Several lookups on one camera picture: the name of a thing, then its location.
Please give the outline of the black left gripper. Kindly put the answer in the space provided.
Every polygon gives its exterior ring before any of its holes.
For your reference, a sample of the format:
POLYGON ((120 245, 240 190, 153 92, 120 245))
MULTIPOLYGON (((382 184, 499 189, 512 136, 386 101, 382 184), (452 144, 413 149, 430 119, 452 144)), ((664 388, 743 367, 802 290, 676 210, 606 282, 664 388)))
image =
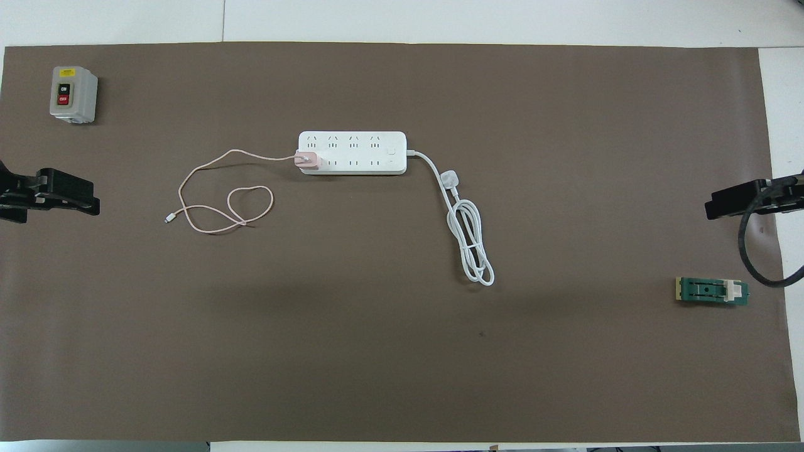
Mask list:
POLYGON ((37 176, 15 174, 1 162, 1 218, 28 222, 29 210, 62 209, 100 214, 100 200, 93 197, 93 183, 54 168, 42 168, 37 176), (49 198, 49 206, 44 198, 49 198), (69 200, 90 198, 90 200, 69 200))

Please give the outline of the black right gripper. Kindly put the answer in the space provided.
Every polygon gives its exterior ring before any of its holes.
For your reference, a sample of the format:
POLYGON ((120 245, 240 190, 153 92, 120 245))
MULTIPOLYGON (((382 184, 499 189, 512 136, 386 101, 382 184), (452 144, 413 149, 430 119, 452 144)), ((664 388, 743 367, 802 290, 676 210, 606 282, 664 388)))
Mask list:
POLYGON ((768 186, 767 213, 790 213, 803 209, 803 175, 773 178, 769 181, 749 181, 731 188, 712 192, 706 202, 707 218, 741 217, 755 200, 756 195, 768 186))

